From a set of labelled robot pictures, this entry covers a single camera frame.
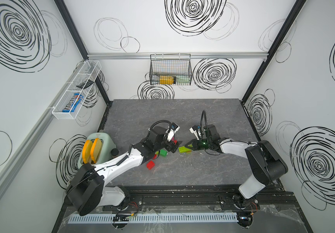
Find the lime green long lego brick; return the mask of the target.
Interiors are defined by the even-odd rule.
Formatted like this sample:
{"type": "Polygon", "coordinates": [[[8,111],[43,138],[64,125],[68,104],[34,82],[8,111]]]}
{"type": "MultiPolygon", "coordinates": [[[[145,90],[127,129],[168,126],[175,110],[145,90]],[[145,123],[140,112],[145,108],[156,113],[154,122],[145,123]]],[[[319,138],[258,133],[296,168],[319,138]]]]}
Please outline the lime green long lego brick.
{"type": "Polygon", "coordinates": [[[192,150],[189,148],[186,148],[185,146],[179,147],[179,153],[191,153],[192,150]]]}

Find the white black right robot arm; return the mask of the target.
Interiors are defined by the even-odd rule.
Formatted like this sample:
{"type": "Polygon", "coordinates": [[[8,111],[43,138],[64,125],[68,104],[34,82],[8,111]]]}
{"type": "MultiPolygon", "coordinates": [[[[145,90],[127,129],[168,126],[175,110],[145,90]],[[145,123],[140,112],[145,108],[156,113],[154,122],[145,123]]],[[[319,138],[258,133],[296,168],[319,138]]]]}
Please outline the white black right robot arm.
{"type": "Polygon", "coordinates": [[[245,209],[255,205],[255,196],[265,187],[288,172],[288,166],[267,140],[246,142],[221,138],[216,127],[207,123],[206,111],[202,111],[200,124],[190,128],[195,139],[185,144],[193,150],[211,150],[212,156],[232,154],[248,159],[252,174],[239,186],[232,199],[236,208],[245,209]]]}

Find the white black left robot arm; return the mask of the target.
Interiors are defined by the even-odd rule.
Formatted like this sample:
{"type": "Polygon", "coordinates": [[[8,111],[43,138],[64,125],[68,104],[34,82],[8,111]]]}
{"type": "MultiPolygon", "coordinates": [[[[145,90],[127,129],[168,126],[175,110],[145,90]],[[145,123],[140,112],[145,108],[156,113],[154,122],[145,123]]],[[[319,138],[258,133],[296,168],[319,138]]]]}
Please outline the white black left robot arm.
{"type": "Polygon", "coordinates": [[[69,181],[66,197],[80,216],[85,216],[100,206],[119,206],[125,209],[130,204],[128,191],[120,186],[108,186],[119,175],[151,161],[157,152],[166,150],[175,153],[180,145],[176,133],[180,127],[165,121],[168,128],[161,127],[163,120],[151,125],[145,138],[129,146],[129,150],[101,164],[82,165],[69,181]]]}

